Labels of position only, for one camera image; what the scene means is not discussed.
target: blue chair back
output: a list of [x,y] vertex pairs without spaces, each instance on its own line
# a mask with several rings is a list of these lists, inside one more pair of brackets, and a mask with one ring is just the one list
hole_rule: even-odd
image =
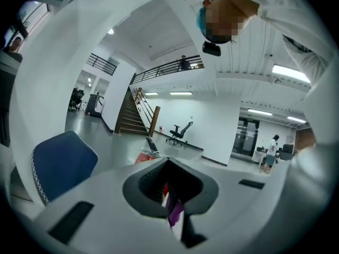
[[35,184],[45,204],[90,177],[98,156],[69,131],[38,144],[32,153]]

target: woman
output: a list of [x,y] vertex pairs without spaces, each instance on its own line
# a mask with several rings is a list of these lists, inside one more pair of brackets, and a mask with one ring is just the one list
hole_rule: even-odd
[[278,139],[279,139],[279,136],[276,134],[269,144],[267,154],[266,154],[266,162],[265,162],[265,165],[264,165],[264,172],[266,172],[267,169],[269,167],[272,167],[273,164],[274,164],[275,154],[276,154],[276,150],[278,148],[278,145],[277,145]]

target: person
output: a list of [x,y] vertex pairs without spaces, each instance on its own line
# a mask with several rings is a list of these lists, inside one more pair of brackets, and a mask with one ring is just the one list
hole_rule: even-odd
[[181,57],[181,62],[180,62],[180,67],[181,67],[181,70],[188,70],[190,69],[190,63],[185,60],[186,59],[186,56],[182,56]]
[[5,53],[8,53],[8,52],[15,52],[19,46],[21,44],[21,38],[20,37],[16,37],[11,46],[6,46],[4,49],[2,49]]
[[253,17],[277,29],[290,57],[314,84],[337,47],[305,0],[204,0],[197,25],[214,44],[232,42]]
[[274,138],[271,140],[266,153],[266,161],[264,165],[264,172],[268,170],[269,167],[272,167],[275,161],[276,150],[278,149],[278,141],[279,136],[276,134]]

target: door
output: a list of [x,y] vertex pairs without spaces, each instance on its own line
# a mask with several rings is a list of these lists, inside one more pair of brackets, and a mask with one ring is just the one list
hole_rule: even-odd
[[259,121],[240,117],[233,145],[233,152],[252,156],[258,133]]

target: black camera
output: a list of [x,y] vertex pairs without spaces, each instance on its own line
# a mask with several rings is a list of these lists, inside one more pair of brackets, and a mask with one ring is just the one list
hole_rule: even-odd
[[221,56],[221,50],[219,46],[216,46],[213,43],[205,41],[202,45],[202,51],[204,53],[208,53],[212,56],[220,57]]

